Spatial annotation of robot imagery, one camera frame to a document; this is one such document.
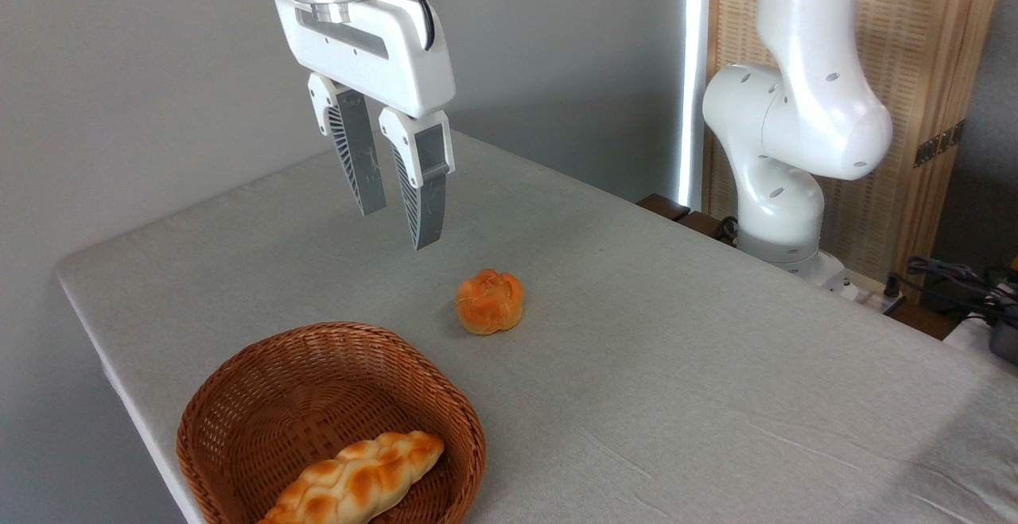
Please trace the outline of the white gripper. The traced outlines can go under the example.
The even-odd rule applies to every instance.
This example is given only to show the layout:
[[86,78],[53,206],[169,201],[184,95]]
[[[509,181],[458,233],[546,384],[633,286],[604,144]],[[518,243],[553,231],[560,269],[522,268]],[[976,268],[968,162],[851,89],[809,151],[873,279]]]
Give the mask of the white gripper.
[[387,205],[367,95],[388,105],[379,114],[379,128],[393,150],[412,245],[421,250],[440,240],[446,179],[455,170],[442,110],[456,93],[442,21],[433,15],[435,42],[426,50],[418,0],[349,3],[349,20],[338,23],[318,21],[310,6],[294,0],[275,5],[294,59],[312,71],[317,128],[335,145],[361,213],[372,215]]

